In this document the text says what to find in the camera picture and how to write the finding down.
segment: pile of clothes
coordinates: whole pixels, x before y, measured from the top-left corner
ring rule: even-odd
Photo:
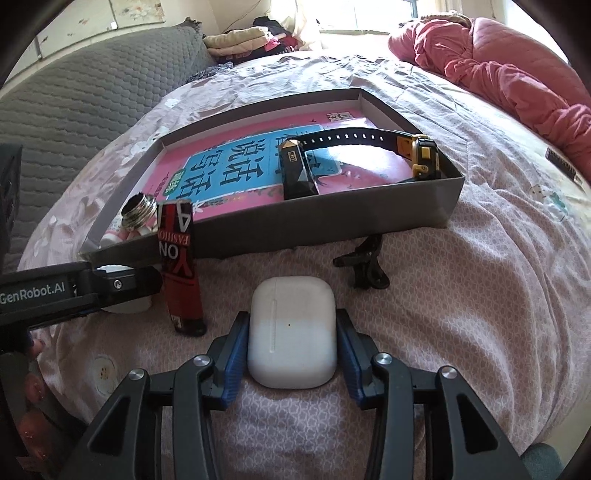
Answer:
[[[298,50],[298,41],[275,20],[258,17],[251,28],[207,35],[203,42],[218,63],[234,64]]]

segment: bed sheet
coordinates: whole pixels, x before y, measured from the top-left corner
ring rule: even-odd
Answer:
[[[397,109],[465,175],[447,228],[385,235],[384,291],[353,291],[351,273],[332,266],[359,241],[200,260],[210,322],[200,339],[174,332],[161,296],[144,314],[100,312],[39,330],[41,372],[70,413],[91,421],[130,369],[166,371],[206,351],[250,309],[256,286],[281,275],[327,281],[358,329],[408,365],[457,366],[519,453],[589,397],[589,186],[566,180],[543,158],[547,144],[517,121],[394,60],[288,54],[177,89],[80,173],[33,234],[21,269],[76,260],[101,207],[157,136],[258,100],[348,86]],[[339,374],[305,391],[270,390],[247,376],[230,410],[213,417],[223,477],[362,478],[373,416],[356,408]],[[171,478],[169,415],[163,435]],[[416,478],[423,437],[417,429]]]

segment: window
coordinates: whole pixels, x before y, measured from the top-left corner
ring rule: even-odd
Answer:
[[[391,32],[398,24],[417,18],[417,0],[316,0],[323,30]]]

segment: white earbud case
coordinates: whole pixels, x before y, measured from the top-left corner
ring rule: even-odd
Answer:
[[[335,296],[316,277],[275,277],[252,296],[248,370],[270,388],[314,388],[337,364]]]

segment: red lighter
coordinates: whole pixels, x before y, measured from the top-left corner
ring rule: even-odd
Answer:
[[[171,200],[158,205],[158,243],[164,297],[174,327],[186,335],[207,331],[199,279],[193,261],[193,204]]]

